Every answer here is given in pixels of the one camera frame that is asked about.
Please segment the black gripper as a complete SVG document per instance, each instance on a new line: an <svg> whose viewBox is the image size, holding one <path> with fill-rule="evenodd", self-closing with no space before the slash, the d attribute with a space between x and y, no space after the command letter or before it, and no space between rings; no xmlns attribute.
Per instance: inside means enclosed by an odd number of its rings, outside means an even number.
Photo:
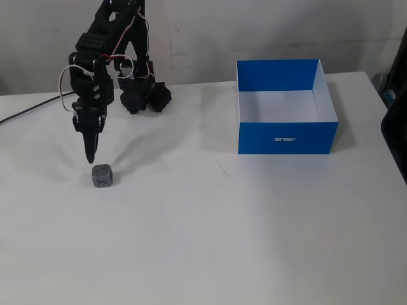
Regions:
<svg viewBox="0 0 407 305"><path fill-rule="evenodd" d="M82 132L85 147L85 155L89 164L95 160L99 144L99 133L102 133L107 117L107 107L90 105L86 100L79 98L72 104L74 116L72 123L77 132Z"/></svg>

